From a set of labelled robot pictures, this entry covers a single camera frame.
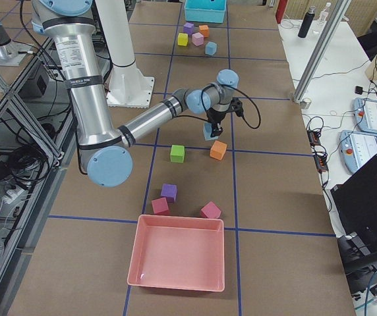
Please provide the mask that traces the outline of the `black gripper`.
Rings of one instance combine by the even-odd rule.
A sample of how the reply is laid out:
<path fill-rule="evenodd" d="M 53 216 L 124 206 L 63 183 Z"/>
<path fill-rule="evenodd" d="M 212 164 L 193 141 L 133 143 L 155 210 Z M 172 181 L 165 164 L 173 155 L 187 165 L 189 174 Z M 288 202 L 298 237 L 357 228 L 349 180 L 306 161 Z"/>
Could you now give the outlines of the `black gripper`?
<path fill-rule="evenodd" d="M 216 134 L 220 136 L 223 132 L 223 128 L 221 126 L 221 122 L 224 120 L 225 116 L 227 114 L 227 111 L 218 111 L 215 110 L 214 108 L 209 108 L 206 111 L 206 115 L 208 117 L 208 122 L 211 124 L 211 132 L 210 132 L 210 137 L 215 138 Z"/>

